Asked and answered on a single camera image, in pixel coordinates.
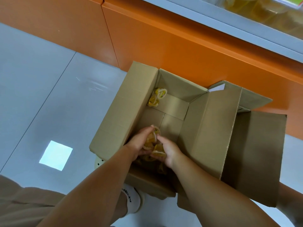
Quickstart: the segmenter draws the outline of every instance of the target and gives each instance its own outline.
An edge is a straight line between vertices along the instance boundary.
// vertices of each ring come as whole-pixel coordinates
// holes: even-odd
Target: person's left hand
[[[132,151],[134,151],[134,160],[136,160],[136,158],[139,155],[149,155],[152,150],[145,150],[143,149],[143,145],[145,144],[145,141],[147,139],[147,136],[154,130],[154,126],[148,126],[145,128],[142,128],[141,130],[139,130],[139,132],[131,138],[131,140],[126,144],[126,146],[131,149]]]

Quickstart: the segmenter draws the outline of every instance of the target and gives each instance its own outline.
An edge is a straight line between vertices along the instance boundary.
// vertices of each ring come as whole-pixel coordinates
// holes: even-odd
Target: open cardboard box
[[[158,107],[148,107],[158,87],[168,94]],[[286,116],[251,112],[269,102],[226,81],[207,90],[163,69],[133,62],[89,148],[106,161],[130,135],[154,124],[205,171],[275,206]],[[173,173],[159,175],[132,164],[125,182],[159,199],[178,192],[178,206],[190,209]]]

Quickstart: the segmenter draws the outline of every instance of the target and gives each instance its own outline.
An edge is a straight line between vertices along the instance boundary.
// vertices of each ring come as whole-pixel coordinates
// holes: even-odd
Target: person's right hand
[[[169,168],[172,168],[175,159],[179,156],[179,155],[183,155],[183,153],[180,151],[179,147],[171,140],[169,140],[166,137],[157,135],[157,139],[163,143],[163,148],[164,151],[167,155],[167,157],[159,157],[159,156],[154,156],[151,154],[151,157],[164,162],[165,165]]]

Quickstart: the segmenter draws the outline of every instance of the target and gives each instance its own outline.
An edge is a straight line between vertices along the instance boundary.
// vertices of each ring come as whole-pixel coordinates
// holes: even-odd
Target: tiled floor
[[[88,146],[126,73],[2,24],[0,31],[1,174],[66,194],[94,169]],[[62,171],[39,163],[50,141],[73,149]],[[303,141],[286,136],[281,181],[300,192],[302,148]],[[277,209],[261,207],[282,227],[292,226]],[[140,212],[115,226],[201,225],[176,198],[147,196]]]

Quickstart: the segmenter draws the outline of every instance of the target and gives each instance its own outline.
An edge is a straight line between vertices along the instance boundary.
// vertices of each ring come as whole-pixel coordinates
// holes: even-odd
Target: orange cabinet door
[[[103,0],[0,0],[0,22],[118,67]]]
[[[287,133],[303,139],[303,64],[142,0],[102,5],[119,66],[163,68],[201,86],[227,80],[273,102],[259,110],[288,114]]]

